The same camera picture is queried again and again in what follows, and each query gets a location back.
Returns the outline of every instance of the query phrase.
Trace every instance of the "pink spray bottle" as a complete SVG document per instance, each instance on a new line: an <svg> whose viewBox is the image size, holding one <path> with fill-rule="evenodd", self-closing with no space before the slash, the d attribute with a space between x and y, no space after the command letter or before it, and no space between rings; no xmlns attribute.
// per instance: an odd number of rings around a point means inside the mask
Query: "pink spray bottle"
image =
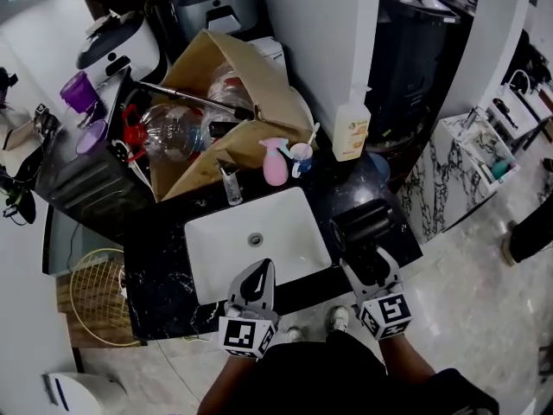
<svg viewBox="0 0 553 415"><path fill-rule="evenodd" d="M281 150L285 156L290 159L293 158L291 152L286 147L288 141L287 138L278 137L259 141L259 144L267 148L267 155L265 155L265 159L263 160L263 173L265 175L265 180L271 186L281 186L288 180L288 166L286 165L286 160L280 152L278 152L278 150Z"/></svg>

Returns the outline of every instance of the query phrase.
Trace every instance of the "white cube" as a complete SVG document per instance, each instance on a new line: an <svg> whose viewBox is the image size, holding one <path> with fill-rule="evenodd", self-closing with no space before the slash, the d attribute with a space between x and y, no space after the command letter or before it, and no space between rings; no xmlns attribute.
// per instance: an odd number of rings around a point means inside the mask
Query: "white cube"
<svg viewBox="0 0 553 415"><path fill-rule="evenodd" d="M397 293L363 302L359 319L375 339L382 340L402 334L413 316L404 294Z"/></svg>
<svg viewBox="0 0 553 415"><path fill-rule="evenodd" d="M276 332L270 320L219 317L219 347L230 355L263 358Z"/></svg>

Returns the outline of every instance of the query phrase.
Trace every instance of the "sink drain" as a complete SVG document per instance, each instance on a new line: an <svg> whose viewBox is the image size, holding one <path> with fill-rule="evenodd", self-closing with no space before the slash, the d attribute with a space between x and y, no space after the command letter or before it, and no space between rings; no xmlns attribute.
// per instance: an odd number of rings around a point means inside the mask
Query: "sink drain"
<svg viewBox="0 0 553 415"><path fill-rule="evenodd" d="M263 243L263 235L261 233L253 233L248 237L248 245L251 247L261 246Z"/></svg>

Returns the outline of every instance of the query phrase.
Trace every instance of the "white rectangular sink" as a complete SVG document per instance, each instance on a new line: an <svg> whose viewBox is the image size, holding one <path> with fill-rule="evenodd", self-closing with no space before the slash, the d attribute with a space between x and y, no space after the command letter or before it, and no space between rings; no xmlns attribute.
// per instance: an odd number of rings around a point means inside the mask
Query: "white rectangular sink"
<svg viewBox="0 0 553 415"><path fill-rule="evenodd" d="M260 259L275 263L277 285L332 264L300 188L191 220L184 232L200 304L226 300L231 281Z"/></svg>

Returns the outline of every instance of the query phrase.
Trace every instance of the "marble cabinet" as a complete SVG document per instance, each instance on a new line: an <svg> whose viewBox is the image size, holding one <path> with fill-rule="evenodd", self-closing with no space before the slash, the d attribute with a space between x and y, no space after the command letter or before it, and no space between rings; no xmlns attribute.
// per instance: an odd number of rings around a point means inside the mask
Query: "marble cabinet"
<svg viewBox="0 0 553 415"><path fill-rule="evenodd" d="M499 162L508 166L496 179L492 168ZM475 210L518 170L492 126L464 114L438 123L397 195L422 244Z"/></svg>

